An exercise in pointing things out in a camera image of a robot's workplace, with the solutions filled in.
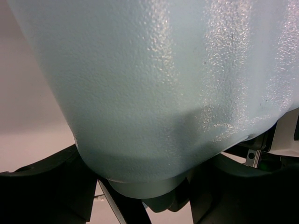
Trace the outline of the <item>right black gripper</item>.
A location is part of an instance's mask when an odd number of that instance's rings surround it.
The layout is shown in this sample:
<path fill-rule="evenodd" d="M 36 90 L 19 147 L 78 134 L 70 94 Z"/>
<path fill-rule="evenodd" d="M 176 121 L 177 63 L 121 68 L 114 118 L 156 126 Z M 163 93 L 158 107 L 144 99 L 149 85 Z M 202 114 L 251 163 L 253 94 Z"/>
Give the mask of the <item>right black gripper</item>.
<path fill-rule="evenodd" d="M 263 171 L 299 163 L 299 110 L 287 112 L 268 131 L 226 150 L 224 155 Z"/>

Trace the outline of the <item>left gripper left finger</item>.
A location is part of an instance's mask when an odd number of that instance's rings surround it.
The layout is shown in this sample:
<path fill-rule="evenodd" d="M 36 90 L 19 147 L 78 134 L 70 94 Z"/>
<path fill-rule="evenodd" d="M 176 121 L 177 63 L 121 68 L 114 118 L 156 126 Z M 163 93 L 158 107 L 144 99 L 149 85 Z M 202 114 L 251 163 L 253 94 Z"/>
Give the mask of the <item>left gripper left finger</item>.
<path fill-rule="evenodd" d="M 90 221 L 97 176 L 75 145 L 0 174 L 2 224 L 85 224 Z"/>

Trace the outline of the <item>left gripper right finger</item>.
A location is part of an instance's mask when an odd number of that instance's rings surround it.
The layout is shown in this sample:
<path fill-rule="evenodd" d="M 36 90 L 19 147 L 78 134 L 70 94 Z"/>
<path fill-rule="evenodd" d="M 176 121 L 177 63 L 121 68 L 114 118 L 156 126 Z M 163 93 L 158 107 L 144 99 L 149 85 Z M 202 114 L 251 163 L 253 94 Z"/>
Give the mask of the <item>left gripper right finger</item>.
<path fill-rule="evenodd" d="M 299 160 L 266 171 L 219 154 L 192 171 L 190 205 L 195 224 L 297 224 Z"/>

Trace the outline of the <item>light blue suitcase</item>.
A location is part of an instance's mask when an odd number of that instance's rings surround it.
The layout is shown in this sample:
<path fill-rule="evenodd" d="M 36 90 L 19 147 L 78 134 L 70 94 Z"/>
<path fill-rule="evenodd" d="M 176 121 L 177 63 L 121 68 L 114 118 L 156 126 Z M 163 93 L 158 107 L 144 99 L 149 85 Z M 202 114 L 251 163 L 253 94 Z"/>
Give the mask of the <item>light blue suitcase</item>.
<path fill-rule="evenodd" d="M 122 224 L 299 107 L 296 0 L 10 0 Z"/>

